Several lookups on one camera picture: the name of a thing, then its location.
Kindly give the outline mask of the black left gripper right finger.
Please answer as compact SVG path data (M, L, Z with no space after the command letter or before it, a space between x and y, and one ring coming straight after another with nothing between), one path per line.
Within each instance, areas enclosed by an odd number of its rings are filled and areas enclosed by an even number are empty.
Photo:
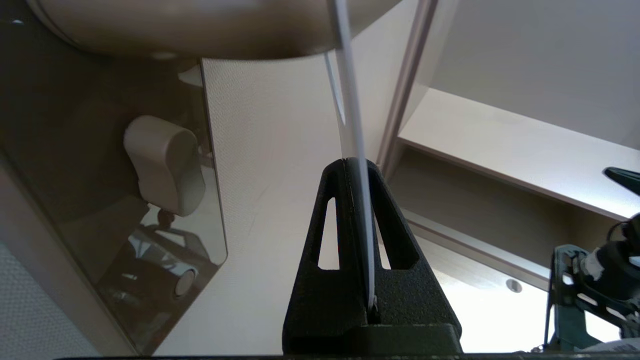
M370 198L390 269L375 265L380 353L461 353L462 326L381 171L368 162Z

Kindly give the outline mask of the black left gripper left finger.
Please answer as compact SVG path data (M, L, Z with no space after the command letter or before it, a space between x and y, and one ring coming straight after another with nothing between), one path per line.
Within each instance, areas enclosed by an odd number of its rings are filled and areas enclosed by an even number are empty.
M330 163L320 178L282 326L284 353L342 353L345 333L367 323L360 232L347 163ZM332 199L339 267L322 269L319 258Z

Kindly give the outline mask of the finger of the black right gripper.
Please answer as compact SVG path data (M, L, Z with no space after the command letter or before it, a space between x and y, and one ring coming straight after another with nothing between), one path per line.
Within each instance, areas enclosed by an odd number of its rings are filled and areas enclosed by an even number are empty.
M640 173L610 166L603 169L603 174L636 196L640 196Z

